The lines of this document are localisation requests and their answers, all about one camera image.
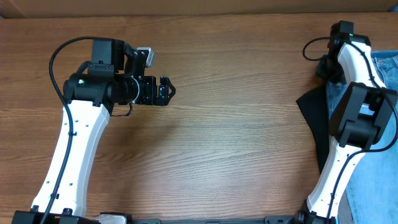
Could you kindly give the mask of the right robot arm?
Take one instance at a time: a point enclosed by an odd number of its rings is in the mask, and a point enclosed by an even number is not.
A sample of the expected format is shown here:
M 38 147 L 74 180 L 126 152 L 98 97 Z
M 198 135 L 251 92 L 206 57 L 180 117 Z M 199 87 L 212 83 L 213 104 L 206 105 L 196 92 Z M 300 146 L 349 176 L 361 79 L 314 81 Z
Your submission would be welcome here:
M 330 80 L 344 76 L 346 91 L 329 123 L 330 152 L 316 187 L 293 223 L 335 223 L 345 188 L 363 156 L 372 153 L 391 117 L 397 117 L 397 92 L 388 89 L 371 61 L 369 37 L 354 33 L 354 24 L 339 21 L 331 27 L 326 73 Z

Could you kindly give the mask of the light blue jeans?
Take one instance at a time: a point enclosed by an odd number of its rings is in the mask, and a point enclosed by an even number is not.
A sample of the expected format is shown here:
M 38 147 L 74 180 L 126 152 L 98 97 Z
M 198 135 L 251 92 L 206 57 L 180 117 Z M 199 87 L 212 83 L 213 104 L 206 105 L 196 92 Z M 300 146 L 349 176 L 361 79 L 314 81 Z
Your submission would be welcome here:
M 397 50 L 371 53 L 379 78 L 397 92 Z M 329 116 L 346 90 L 342 83 L 328 83 Z M 387 146 L 396 133 L 391 116 L 381 140 L 371 149 Z M 397 142 L 388 150 L 365 154 L 356 166 L 346 188 L 353 223 L 397 223 Z

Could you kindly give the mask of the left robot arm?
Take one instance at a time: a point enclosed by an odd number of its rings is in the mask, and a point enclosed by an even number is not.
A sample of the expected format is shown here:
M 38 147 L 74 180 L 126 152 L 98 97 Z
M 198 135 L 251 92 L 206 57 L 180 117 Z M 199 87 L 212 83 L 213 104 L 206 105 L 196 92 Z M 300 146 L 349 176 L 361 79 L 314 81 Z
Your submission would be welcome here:
M 98 143 L 115 105 L 166 106 L 176 90 L 168 77 L 145 75 L 154 63 L 149 47 L 118 39 L 92 38 L 91 59 L 62 87 L 62 127 L 53 158 L 29 211 L 16 211 L 12 224 L 132 223 L 125 213 L 86 216 L 88 182 Z

